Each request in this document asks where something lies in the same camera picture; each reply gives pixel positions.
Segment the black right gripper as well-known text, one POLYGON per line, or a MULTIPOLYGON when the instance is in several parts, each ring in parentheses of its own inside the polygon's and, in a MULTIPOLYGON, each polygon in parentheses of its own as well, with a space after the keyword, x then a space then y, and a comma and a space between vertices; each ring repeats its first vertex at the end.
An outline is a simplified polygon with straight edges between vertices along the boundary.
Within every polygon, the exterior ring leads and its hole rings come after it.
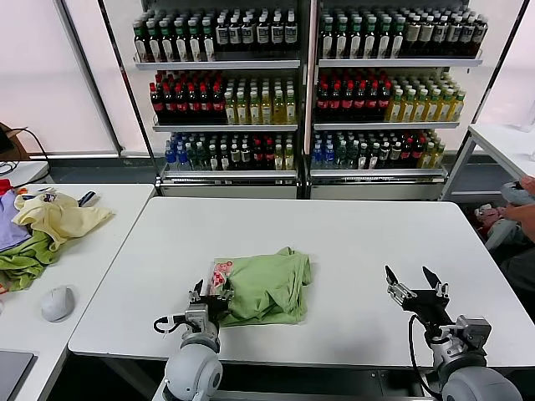
POLYGON ((411 291, 398 281, 388 265, 385 266, 387 292, 396 302, 402 302, 404 311, 413 312, 424 325, 427 332, 436 332, 439 327, 452 325, 453 321, 446 312, 449 303, 448 284, 426 266, 422 267, 425 279, 434 290, 411 291))

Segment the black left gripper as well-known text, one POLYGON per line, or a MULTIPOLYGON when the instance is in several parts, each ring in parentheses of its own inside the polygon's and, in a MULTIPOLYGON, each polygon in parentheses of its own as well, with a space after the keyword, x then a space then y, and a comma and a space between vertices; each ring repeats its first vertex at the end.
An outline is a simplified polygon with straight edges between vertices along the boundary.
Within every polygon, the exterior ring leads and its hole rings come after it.
POLYGON ((234 290, 229 280, 217 287, 217 295, 202 296, 203 280, 197 282, 188 292, 191 305, 206 305, 208 320, 218 322, 227 313, 229 301, 232 300, 234 290))

